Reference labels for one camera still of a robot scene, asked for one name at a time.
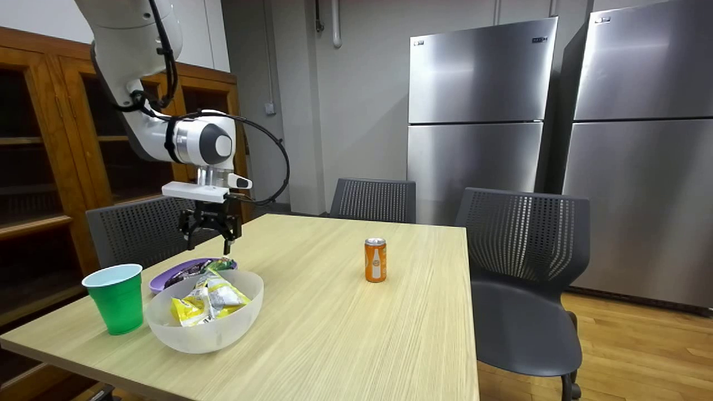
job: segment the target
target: floor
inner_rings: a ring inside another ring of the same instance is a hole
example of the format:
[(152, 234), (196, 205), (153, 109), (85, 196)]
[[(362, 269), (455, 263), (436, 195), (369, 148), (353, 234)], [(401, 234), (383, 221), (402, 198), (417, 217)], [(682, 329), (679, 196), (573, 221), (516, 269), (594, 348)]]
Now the floor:
[[(713, 318), (565, 294), (577, 315), (582, 400), (713, 400)], [(559, 400), (559, 378), (530, 378), (478, 363), (483, 401)]]

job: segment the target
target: refrigerator door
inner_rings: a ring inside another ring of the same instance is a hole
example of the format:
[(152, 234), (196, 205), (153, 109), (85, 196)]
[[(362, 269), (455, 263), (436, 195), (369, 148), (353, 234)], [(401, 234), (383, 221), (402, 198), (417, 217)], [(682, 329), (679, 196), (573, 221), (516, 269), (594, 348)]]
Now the refrigerator door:
[(542, 120), (553, 20), (410, 41), (410, 123)]
[(575, 286), (713, 305), (713, 120), (577, 123), (563, 195), (589, 198)]
[(462, 187), (535, 187), (542, 123), (411, 125), (408, 179), (417, 181), (417, 221), (452, 225)]
[(589, 15), (575, 120), (713, 117), (713, 2)]

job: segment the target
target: green plastic cup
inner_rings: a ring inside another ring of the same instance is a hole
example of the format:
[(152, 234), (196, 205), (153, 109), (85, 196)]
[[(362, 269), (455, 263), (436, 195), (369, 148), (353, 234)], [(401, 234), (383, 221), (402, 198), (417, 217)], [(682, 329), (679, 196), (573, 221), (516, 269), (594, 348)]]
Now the green plastic cup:
[(124, 263), (83, 278), (109, 334), (124, 334), (143, 323), (141, 266)]

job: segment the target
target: bowl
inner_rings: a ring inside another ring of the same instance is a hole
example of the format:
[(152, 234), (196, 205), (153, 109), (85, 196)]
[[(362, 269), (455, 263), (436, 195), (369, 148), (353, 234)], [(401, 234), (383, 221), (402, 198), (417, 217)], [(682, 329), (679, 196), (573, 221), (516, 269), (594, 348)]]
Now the bowl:
[(157, 293), (144, 307), (144, 318), (153, 337), (166, 348), (183, 355), (207, 355), (235, 343), (263, 307), (263, 278), (252, 271), (227, 269), (220, 271), (232, 286), (246, 294), (250, 303), (227, 317), (196, 328), (179, 328), (171, 309), (171, 298), (187, 297), (197, 280), (197, 274)]

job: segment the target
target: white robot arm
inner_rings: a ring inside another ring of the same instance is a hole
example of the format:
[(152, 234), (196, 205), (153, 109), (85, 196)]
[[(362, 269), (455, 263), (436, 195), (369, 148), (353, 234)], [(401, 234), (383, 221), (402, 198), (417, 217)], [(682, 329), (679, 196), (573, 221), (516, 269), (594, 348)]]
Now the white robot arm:
[(138, 157), (197, 168), (196, 182), (166, 182), (165, 196), (196, 200), (183, 217), (190, 241), (196, 228), (212, 228), (230, 241), (239, 222), (224, 205), (230, 190), (252, 182), (233, 173), (235, 125), (220, 112), (171, 118), (152, 107), (141, 79), (166, 70), (169, 95), (178, 81), (173, 59), (183, 48), (173, 5), (166, 0), (75, 0), (94, 32), (94, 63), (126, 123)]

